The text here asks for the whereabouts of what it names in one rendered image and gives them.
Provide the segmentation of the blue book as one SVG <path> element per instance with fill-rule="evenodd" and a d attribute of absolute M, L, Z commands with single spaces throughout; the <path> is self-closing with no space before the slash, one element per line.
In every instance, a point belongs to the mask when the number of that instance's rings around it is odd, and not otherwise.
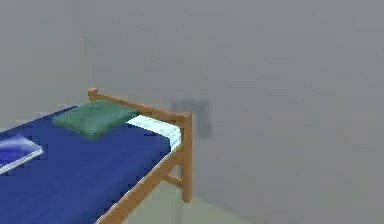
<path fill-rule="evenodd" d="M 0 140 L 0 175 L 40 156 L 43 148 L 22 135 Z"/>

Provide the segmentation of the green pillow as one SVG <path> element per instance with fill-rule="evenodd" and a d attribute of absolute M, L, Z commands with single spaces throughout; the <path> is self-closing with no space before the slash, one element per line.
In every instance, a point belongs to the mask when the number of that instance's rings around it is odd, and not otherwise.
<path fill-rule="evenodd" d="M 138 110 L 128 106 L 96 100 L 55 116 L 52 122 L 89 140 L 95 140 L 139 114 Z"/>

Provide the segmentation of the wooden bed with blue cover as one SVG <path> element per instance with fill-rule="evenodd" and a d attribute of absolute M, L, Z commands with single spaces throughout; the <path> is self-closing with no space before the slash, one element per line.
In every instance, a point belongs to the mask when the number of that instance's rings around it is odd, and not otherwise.
<path fill-rule="evenodd" d="M 126 120 L 88 140 L 45 115 L 0 131 L 0 141 L 20 134 L 43 150 L 0 174 L 0 224 L 122 224 L 161 181 L 179 187 L 189 202 L 191 114 L 133 107 L 155 125 Z"/>

